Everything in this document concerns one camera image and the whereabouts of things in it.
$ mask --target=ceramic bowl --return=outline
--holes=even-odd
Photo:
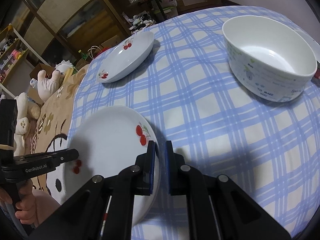
[[[111,83],[134,71],[150,54],[155,36],[139,32],[121,42],[101,63],[97,81]]]
[[[227,20],[222,32],[232,72],[242,85],[264,99],[295,99],[316,72],[311,47],[280,22],[239,16]]]

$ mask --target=finger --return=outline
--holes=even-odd
[[[34,205],[30,210],[21,210],[16,212],[16,218],[21,220],[29,220],[36,214],[36,206]]]
[[[33,195],[25,195],[22,201],[16,203],[16,208],[20,210],[30,210],[35,205],[36,198]]]
[[[32,194],[32,180],[28,179],[26,184],[21,187],[19,193],[22,195],[30,195]]]
[[[0,200],[12,204],[12,199],[10,198],[9,194],[0,187]]]
[[[36,222],[36,215],[34,215],[32,218],[28,219],[28,220],[22,220],[20,219],[20,222],[23,224],[23,225],[32,225]]]

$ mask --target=white plate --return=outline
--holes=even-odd
[[[142,136],[136,133],[137,126],[143,128],[146,144],[140,143]],[[82,161],[79,174],[72,169],[75,162],[64,166],[64,184],[69,198],[94,175],[105,178],[119,174],[134,165],[136,157],[146,153],[148,140],[157,143],[156,135],[144,117],[125,106],[110,106],[100,109],[80,125],[69,148],[79,151]],[[153,193],[150,196],[135,196],[132,226],[145,217],[157,194],[159,181],[159,159],[155,158]]]
[[[121,42],[101,63],[97,81],[111,83],[130,74],[150,54],[154,40],[152,32],[139,32]]]
[[[316,42],[309,34],[304,33],[303,31],[296,31],[311,47],[313,53],[316,56],[316,60],[320,62],[320,45]]]

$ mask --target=table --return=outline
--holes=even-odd
[[[292,236],[303,230],[320,203],[320,96],[312,82],[288,103],[266,101],[231,73],[222,24],[260,15],[300,29],[260,7],[230,6],[185,14],[151,26],[148,58],[124,79],[96,82],[111,50],[90,64],[76,93],[68,141],[102,107],[124,105],[142,114],[159,141],[162,181],[146,219],[132,239],[188,239],[185,197],[168,195],[164,142],[202,173],[224,173]]]

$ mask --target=red object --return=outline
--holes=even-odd
[[[315,73],[315,78],[320,79],[320,68],[317,69],[317,71]]]
[[[143,134],[140,137],[140,143],[141,143],[142,146],[145,146],[147,144],[147,138]]]
[[[142,135],[142,128],[141,128],[140,125],[137,125],[137,127],[136,127],[136,133],[137,133],[138,136],[141,136],[141,135]]]
[[[106,50],[110,49],[111,47],[106,47],[106,48],[103,48],[101,51],[99,51],[97,53],[97,55],[94,56],[94,58],[96,58],[97,56],[99,56],[102,52],[105,52]]]
[[[73,169],[72,169],[72,171],[73,171],[73,173],[75,173],[75,174],[79,174],[80,169],[79,169],[78,166],[74,166]]]
[[[76,165],[77,165],[78,167],[81,167],[81,166],[82,166],[82,161],[81,161],[81,160],[76,160]]]

